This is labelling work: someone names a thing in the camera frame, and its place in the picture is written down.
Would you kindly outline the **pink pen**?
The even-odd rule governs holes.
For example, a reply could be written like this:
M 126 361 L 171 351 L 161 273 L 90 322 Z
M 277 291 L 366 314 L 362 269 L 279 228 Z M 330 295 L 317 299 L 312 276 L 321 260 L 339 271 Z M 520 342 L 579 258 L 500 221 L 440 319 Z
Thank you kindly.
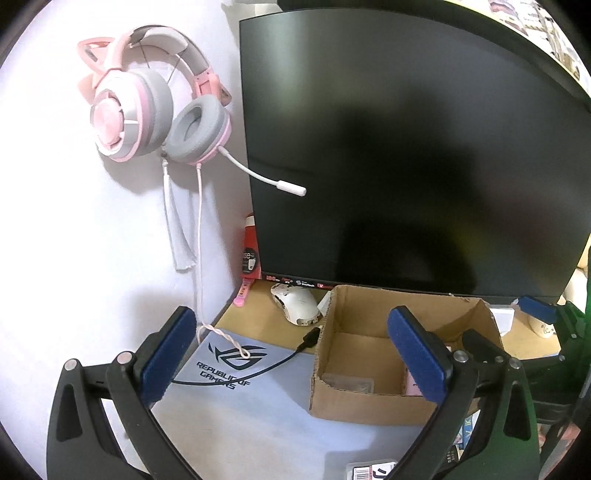
M 242 285 L 238 288 L 238 293 L 233 299 L 232 304 L 238 308 L 242 308 L 245 306 L 245 300 L 249 296 L 249 290 L 252 286 L 253 280 L 249 278 L 242 279 Z

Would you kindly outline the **yellow blue 404 towel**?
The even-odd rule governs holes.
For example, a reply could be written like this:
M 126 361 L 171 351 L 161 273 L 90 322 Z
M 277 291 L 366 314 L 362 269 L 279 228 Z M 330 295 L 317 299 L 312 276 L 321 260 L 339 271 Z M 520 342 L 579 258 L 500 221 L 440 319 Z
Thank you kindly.
M 468 446 L 479 416 L 480 412 L 477 411 L 464 419 L 464 422 L 460 427 L 452 446 L 448 450 L 445 466 L 452 466 L 459 462 L 461 456 Z

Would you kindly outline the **clear paperclip box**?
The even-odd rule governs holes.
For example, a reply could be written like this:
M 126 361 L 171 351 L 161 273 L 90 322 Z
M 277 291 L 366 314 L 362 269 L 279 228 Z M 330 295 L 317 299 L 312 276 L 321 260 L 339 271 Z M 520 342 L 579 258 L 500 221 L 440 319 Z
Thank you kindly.
M 372 378 L 362 378 L 335 373 L 325 373 L 322 381 L 336 390 L 373 394 L 375 383 Z

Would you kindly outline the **brown cardboard box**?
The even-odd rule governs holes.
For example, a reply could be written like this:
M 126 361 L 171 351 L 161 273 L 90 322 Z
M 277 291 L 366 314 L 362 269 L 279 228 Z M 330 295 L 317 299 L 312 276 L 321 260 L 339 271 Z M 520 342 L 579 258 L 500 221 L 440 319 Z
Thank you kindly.
M 417 294 L 339 285 L 332 289 L 328 315 L 315 353 L 310 413 L 325 420 L 382 426 L 423 426 L 436 404 L 402 394 L 405 364 L 387 332 L 388 316 L 406 306 L 422 326 L 445 344 L 460 347 L 474 329 L 502 345 L 493 313 L 479 298 Z M 336 390 L 325 373 L 372 378 L 373 394 Z

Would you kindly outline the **white computer mouse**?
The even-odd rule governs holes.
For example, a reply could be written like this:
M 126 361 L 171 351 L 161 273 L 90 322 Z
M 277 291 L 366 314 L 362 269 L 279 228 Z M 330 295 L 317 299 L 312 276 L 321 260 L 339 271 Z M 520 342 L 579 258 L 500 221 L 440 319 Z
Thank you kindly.
M 315 297 L 303 287 L 276 283 L 270 287 L 270 295 L 290 324 L 305 327 L 321 319 Z

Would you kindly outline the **cream cartoon mug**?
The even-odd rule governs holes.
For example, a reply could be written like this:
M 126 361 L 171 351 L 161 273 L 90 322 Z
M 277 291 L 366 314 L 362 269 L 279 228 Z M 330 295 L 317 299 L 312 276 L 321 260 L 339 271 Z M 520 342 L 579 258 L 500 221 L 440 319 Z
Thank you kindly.
M 528 318 L 531 330 L 540 338 L 550 339 L 557 336 L 555 327 L 533 316 Z

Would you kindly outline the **black curved monitor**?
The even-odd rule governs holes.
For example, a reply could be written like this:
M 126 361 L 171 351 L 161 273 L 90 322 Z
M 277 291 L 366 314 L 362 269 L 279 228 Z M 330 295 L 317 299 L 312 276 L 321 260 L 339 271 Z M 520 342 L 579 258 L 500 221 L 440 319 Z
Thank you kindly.
M 546 53 L 422 16 L 243 20 L 263 276 L 553 302 L 590 233 L 590 99 Z

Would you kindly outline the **pink Kuromi tissue pack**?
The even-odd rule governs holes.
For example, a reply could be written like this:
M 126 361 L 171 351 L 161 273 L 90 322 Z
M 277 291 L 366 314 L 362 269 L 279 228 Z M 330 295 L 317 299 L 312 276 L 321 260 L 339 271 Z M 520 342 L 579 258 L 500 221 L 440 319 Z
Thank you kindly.
M 423 393 L 408 367 L 404 369 L 402 394 L 406 397 L 422 397 Z

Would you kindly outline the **pink cat-ear headset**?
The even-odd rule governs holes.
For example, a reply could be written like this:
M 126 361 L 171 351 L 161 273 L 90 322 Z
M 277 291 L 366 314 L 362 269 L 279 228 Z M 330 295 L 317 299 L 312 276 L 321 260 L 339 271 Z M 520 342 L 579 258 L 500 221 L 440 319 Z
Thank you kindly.
M 156 48 L 184 65 L 189 73 L 190 102 L 174 110 L 167 79 L 150 66 L 130 71 L 124 55 L 131 50 Z M 91 73 L 80 84 L 90 105 L 95 145 L 104 157 L 124 163 L 151 153 L 161 162 L 164 213 L 174 268 L 197 273 L 195 305 L 204 299 L 202 241 L 190 243 L 183 231 L 171 190 L 170 163 L 201 170 L 216 156 L 228 159 L 250 177 L 277 190 L 304 197 L 301 185 L 273 180 L 256 173 L 228 152 L 232 125 L 228 112 L 231 94 L 201 50 L 180 31 L 163 25 L 141 26 L 120 37 L 94 37 L 77 45 Z

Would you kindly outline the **floss pick box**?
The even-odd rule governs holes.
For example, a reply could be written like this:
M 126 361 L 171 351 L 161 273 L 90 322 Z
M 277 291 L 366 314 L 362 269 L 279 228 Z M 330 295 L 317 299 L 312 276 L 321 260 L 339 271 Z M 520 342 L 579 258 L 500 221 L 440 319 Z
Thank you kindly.
M 384 480 L 394 467 L 397 461 L 392 459 L 378 460 L 372 462 L 353 462 L 346 465 L 346 480 Z

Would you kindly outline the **light blue desk mat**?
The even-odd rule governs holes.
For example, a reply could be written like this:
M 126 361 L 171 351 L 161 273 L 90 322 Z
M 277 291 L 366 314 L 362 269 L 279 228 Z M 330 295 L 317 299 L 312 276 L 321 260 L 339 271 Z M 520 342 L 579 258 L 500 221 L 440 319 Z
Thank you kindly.
M 314 357 L 290 358 L 246 337 L 248 362 L 208 336 L 152 409 L 185 460 L 204 479 L 342 479 L 353 462 L 400 459 L 417 426 L 375 426 L 311 416 Z

